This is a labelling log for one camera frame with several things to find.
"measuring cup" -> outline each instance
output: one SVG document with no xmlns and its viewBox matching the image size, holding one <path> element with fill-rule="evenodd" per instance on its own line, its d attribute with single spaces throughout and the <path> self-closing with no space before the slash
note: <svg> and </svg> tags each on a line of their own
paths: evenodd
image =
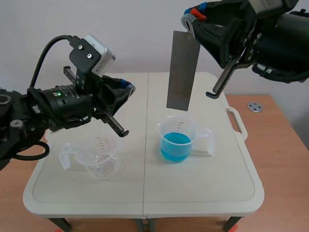
<svg viewBox="0 0 309 232">
<path fill-rule="evenodd" d="M 210 129 L 201 127 L 188 117 L 168 116 L 163 122 L 157 123 L 161 136 L 160 148 L 162 155 L 167 160 L 180 162 L 187 158 L 193 143 L 198 138 L 207 138 L 207 153 L 214 153 L 214 137 Z"/>
<path fill-rule="evenodd" d="M 58 157 L 64 169 L 70 167 L 70 156 L 74 156 L 93 178 L 107 179 L 119 169 L 118 152 L 121 147 L 121 143 L 112 134 L 87 135 L 79 141 L 66 143 Z"/>
</svg>

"blue liquid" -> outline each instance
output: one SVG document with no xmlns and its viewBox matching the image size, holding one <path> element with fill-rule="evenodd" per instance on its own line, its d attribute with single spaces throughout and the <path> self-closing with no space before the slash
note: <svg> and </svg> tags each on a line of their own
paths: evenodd
<svg viewBox="0 0 309 232">
<path fill-rule="evenodd" d="M 168 141 L 176 144 L 187 144 L 191 140 L 181 133 L 169 133 L 164 136 Z M 164 158 L 173 162 L 180 162 L 187 158 L 190 154 L 192 144 L 189 145 L 174 145 L 162 139 L 161 152 Z"/>
</svg>

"white wall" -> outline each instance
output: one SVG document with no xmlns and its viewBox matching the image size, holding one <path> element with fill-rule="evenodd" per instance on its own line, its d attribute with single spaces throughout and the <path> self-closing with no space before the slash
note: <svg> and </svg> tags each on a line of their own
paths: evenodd
<svg viewBox="0 0 309 232">
<path fill-rule="evenodd" d="M 202 0 L 2 0 L 0 2 L 0 87 L 26 92 L 45 45 L 61 34 L 94 34 L 116 54 L 112 73 L 168 72 L 172 34 L 182 30 L 185 9 Z M 297 9 L 309 9 L 300 0 Z M 59 42 L 49 52 L 36 87 L 69 84 L 62 67 L 71 47 Z M 204 50 L 198 71 L 222 72 Z M 309 147 L 309 81 L 281 84 L 251 69 L 236 71 L 225 90 L 232 94 L 271 94 Z"/>
</svg>

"measuring cup with blue liquid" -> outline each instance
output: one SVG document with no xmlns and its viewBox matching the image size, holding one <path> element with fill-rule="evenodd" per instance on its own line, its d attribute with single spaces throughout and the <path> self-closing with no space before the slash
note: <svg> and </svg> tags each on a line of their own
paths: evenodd
<svg viewBox="0 0 309 232">
<path fill-rule="evenodd" d="M 190 155 L 193 143 L 205 139 L 205 152 L 214 154 L 214 137 L 210 129 L 204 128 L 185 116 L 168 116 L 157 123 L 161 136 L 160 149 L 164 158 L 173 162 L 183 161 Z"/>
</svg>

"table seam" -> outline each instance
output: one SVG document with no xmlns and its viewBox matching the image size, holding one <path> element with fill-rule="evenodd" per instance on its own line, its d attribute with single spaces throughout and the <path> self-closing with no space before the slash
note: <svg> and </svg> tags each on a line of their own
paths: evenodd
<svg viewBox="0 0 309 232">
<path fill-rule="evenodd" d="M 148 91 L 149 91 L 149 73 L 147 78 L 147 103 L 146 103 L 146 129 L 145 129 L 145 157 L 144 157 L 144 183 L 143 183 L 143 203 L 142 214 L 144 215 L 144 197 L 145 197 L 145 167 L 146 167 L 146 144 L 147 144 L 147 118 L 148 118 Z"/>
</svg>

